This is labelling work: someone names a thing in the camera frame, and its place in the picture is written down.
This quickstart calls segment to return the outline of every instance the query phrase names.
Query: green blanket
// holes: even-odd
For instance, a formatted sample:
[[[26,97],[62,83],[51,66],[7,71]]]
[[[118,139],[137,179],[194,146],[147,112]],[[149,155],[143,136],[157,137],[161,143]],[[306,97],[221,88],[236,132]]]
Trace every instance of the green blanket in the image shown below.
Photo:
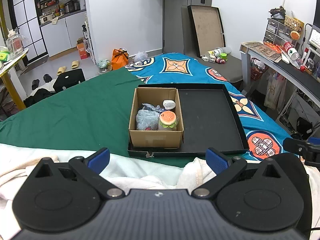
[[[0,122],[0,143],[55,150],[108,147],[129,157],[129,117],[139,84],[143,82],[120,68],[68,88]],[[184,167],[193,158],[144,160]]]

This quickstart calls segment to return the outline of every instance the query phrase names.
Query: kitchen cabinet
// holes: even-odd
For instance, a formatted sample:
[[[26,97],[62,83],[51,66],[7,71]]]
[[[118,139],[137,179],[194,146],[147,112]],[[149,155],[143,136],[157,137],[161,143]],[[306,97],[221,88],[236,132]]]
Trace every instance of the kitchen cabinet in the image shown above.
[[[73,48],[77,46],[77,40],[83,37],[82,25],[84,25],[85,14],[86,12],[80,12],[65,18],[71,47]]]
[[[49,23],[41,27],[44,43],[50,57],[71,49],[66,18],[59,19],[55,25]]]

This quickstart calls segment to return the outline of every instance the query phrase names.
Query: black slipper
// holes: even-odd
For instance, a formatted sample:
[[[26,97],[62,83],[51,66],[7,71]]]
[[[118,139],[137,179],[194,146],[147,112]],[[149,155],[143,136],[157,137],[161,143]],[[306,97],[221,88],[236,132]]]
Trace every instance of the black slipper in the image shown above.
[[[31,86],[32,90],[35,90],[39,86],[39,82],[40,80],[38,79],[33,80],[32,86]]]
[[[49,83],[52,80],[52,77],[50,77],[49,74],[44,74],[43,80],[44,82]]]

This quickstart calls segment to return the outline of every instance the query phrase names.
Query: slipper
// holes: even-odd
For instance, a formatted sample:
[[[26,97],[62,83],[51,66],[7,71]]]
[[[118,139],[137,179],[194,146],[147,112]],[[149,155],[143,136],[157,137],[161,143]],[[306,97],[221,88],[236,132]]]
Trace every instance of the slipper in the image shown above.
[[[49,74],[44,74],[43,80],[46,83],[49,83],[52,80],[52,77]]]
[[[59,76],[61,73],[65,72],[65,71],[66,71],[66,68],[67,68],[66,66],[60,67],[60,68],[58,69],[57,76]]]
[[[71,68],[72,68],[72,69],[75,69],[75,68],[77,68],[77,67],[79,67],[79,60],[75,60],[75,61],[72,62]]]
[[[38,79],[33,80],[32,86],[31,86],[32,90],[35,90],[39,86],[39,82],[40,80]]]

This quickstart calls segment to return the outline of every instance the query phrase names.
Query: black stool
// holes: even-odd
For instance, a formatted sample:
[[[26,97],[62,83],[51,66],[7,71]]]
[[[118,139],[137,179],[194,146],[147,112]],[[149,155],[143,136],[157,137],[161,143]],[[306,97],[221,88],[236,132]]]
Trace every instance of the black stool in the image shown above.
[[[77,68],[61,73],[55,81],[53,89],[58,93],[83,81],[85,81],[83,71],[81,68]]]

